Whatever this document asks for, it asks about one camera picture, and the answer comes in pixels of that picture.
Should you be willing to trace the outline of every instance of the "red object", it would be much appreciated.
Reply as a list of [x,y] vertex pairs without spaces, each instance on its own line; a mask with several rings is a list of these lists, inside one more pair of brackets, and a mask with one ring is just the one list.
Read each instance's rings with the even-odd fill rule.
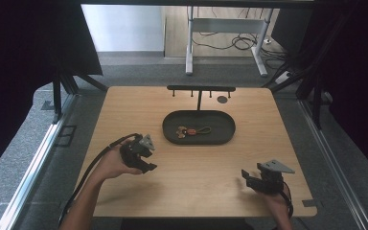
[[195,129],[187,129],[187,134],[190,136],[194,136],[196,135],[196,130]]

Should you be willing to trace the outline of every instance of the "black cable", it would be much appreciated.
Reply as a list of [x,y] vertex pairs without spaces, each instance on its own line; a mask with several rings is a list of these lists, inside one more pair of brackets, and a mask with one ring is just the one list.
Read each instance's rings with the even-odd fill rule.
[[[239,42],[243,42],[243,44],[245,44],[246,47],[239,46],[238,45]],[[238,34],[237,36],[235,36],[232,39],[232,44],[227,47],[216,47],[216,46],[212,46],[208,44],[198,43],[194,40],[193,40],[193,43],[199,46],[206,46],[206,47],[210,47],[210,48],[217,49],[217,50],[227,50],[231,47],[235,47],[238,50],[242,50],[242,51],[249,50],[255,44],[255,42],[252,39],[245,37],[245,36],[241,36],[241,34]]]
[[291,218],[292,214],[294,213],[294,207],[292,206],[292,199],[291,199],[291,189],[289,188],[286,182],[283,181],[283,183],[286,185],[288,189],[289,197],[283,191],[280,191],[280,195],[286,201],[286,205],[288,207],[288,217]]
[[96,157],[95,159],[91,162],[91,164],[89,164],[88,168],[85,170],[85,173],[82,176],[82,179],[80,180],[79,185],[77,186],[77,189],[73,192],[73,194],[71,195],[71,197],[68,199],[67,203],[64,206],[64,209],[61,212],[61,216],[59,217],[58,220],[58,227],[61,226],[62,221],[64,220],[65,215],[67,214],[68,210],[71,207],[71,204],[73,203],[74,199],[76,198],[77,194],[80,192],[80,189],[82,188],[82,185],[85,183],[86,178],[88,177],[89,173],[91,173],[91,170],[94,168],[94,166],[98,163],[98,161],[100,161],[100,159],[107,153],[109,152],[113,147],[121,144],[123,141],[125,141],[127,138],[132,137],[132,136],[140,136],[140,134],[138,133],[132,133],[129,134],[128,136],[122,137],[120,139],[118,139],[117,141],[111,143],[109,146],[107,146],[105,149],[103,149]]
[[200,35],[203,35],[203,36],[210,36],[210,35],[217,35],[219,34],[218,32],[215,32],[215,33],[210,33],[210,34],[203,34],[201,32],[198,32]]
[[215,14],[215,12],[214,12],[214,7],[211,7],[211,11],[212,11],[212,13],[214,14],[214,17],[215,17],[215,18],[218,18],[218,17],[217,17],[217,15],[216,15],[216,14]]
[[241,12],[238,14],[238,18],[240,18],[240,17],[241,17],[241,14],[242,14],[242,12],[244,12],[244,10],[246,10],[246,8],[243,8],[243,9],[241,10]]
[[264,10],[264,9],[265,9],[265,8],[262,8],[261,15],[260,15],[259,19],[262,19],[262,14],[263,14],[263,10]]
[[262,88],[268,88],[269,85],[271,85],[273,82],[275,82],[284,72],[286,72],[286,70],[289,68],[289,63],[288,61],[285,61],[276,71],[276,73],[274,73],[274,75],[271,77],[271,79],[265,83],[264,85],[262,85]]
[[[257,36],[254,35],[254,34],[249,34],[249,35],[253,37],[253,43],[257,44],[258,43]],[[288,55],[288,53],[286,53],[286,52],[268,51],[263,47],[261,48],[261,51],[267,57],[276,58],[276,59],[280,59],[280,60],[285,60],[287,58],[287,55]]]
[[247,18],[247,16],[249,15],[249,12],[250,12],[250,8],[247,9],[246,17],[245,18]]

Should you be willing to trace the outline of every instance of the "human hand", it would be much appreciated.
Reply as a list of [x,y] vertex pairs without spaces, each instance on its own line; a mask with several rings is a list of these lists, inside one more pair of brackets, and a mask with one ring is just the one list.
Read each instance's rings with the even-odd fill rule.
[[120,147],[128,142],[130,140],[125,140],[107,152],[92,172],[92,176],[95,176],[99,180],[106,180],[118,177],[123,173],[141,174],[141,170],[128,167],[122,159]]
[[[265,205],[277,223],[277,229],[292,229],[291,221],[288,217],[288,206],[283,197],[280,194],[268,195],[256,190],[255,192],[264,200]],[[284,186],[283,192],[290,198],[288,186]]]

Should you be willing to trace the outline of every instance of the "table leg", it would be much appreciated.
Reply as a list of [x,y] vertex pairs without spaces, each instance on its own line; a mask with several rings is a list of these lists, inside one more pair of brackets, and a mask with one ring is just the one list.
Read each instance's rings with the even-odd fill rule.
[[258,43],[256,44],[256,47],[252,47],[253,57],[255,58],[256,64],[258,65],[259,72],[262,77],[267,77],[267,71],[265,70],[265,65],[262,62],[262,58],[260,57],[260,51],[262,50],[262,45],[265,40],[265,34],[267,33],[268,25],[270,25],[270,18],[272,14],[273,9],[269,9],[264,18],[264,24],[259,34]]
[[188,18],[188,44],[187,54],[185,59],[185,73],[186,75],[193,74],[193,23],[194,23],[194,7],[190,7],[190,15]]

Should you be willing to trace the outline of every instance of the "cable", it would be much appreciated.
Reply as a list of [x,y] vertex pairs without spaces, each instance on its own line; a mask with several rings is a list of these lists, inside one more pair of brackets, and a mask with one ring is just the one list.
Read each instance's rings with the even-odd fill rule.
[[214,12],[214,7],[211,7],[211,11],[212,11],[212,13],[214,14],[214,17],[215,17],[215,18],[218,18],[218,17],[217,17],[217,15],[216,15],[216,14],[215,14],[215,12]]
[[[243,44],[245,44],[246,47],[241,47],[238,44],[239,42],[242,42]],[[246,37],[246,36],[241,36],[241,34],[238,34],[237,36],[232,38],[232,44],[229,45],[229,46],[226,46],[226,47],[216,47],[216,46],[212,46],[212,45],[208,45],[208,44],[198,43],[194,40],[193,40],[193,43],[196,44],[196,45],[199,45],[199,46],[206,46],[206,47],[210,47],[210,48],[217,49],[217,50],[226,50],[226,49],[229,49],[231,47],[235,47],[238,50],[242,50],[242,51],[249,50],[254,44],[256,44],[254,40],[252,40],[251,38]]]
[[100,161],[100,159],[107,153],[109,152],[113,147],[121,144],[123,141],[125,141],[127,138],[129,137],[138,137],[141,136],[138,133],[132,133],[129,134],[128,136],[122,137],[120,139],[118,139],[117,141],[111,143],[109,146],[107,146],[105,149],[103,149],[96,157],[95,159],[91,162],[91,164],[89,164],[88,168],[86,169],[85,173],[82,176],[82,179],[80,180],[79,185],[77,186],[77,189],[73,192],[73,194],[71,195],[71,197],[68,199],[67,203],[64,206],[64,209],[61,212],[61,216],[59,217],[58,220],[58,227],[61,226],[62,221],[64,220],[64,217],[66,216],[66,214],[68,213],[68,210],[71,207],[71,204],[73,203],[74,199],[76,198],[77,194],[80,192],[80,189],[82,188],[82,185],[84,184],[86,178],[88,177],[89,173],[91,173],[91,170],[94,168],[94,166],[98,163],[98,161]]
[[247,16],[249,15],[249,12],[250,12],[250,8],[247,9],[246,17],[245,18],[247,18]]
[[244,12],[244,10],[246,10],[246,8],[241,9],[241,12],[238,14],[238,18],[241,17],[241,14],[242,14],[242,12]]
[[203,34],[201,32],[198,32],[200,35],[203,35],[203,36],[210,36],[210,35],[217,35],[219,34],[218,32],[215,32],[215,33],[210,33],[210,34]]
[[283,183],[286,185],[289,193],[289,197],[283,192],[280,191],[280,195],[285,199],[286,205],[288,207],[288,217],[291,218],[292,214],[294,212],[294,207],[292,206],[292,199],[291,199],[291,189],[289,188],[288,184],[283,181]]
[[262,14],[263,14],[263,10],[264,10],[264,9],[265,9],[265,8],[262,8],[261,15],[260,15],[259,19],[262,19]]

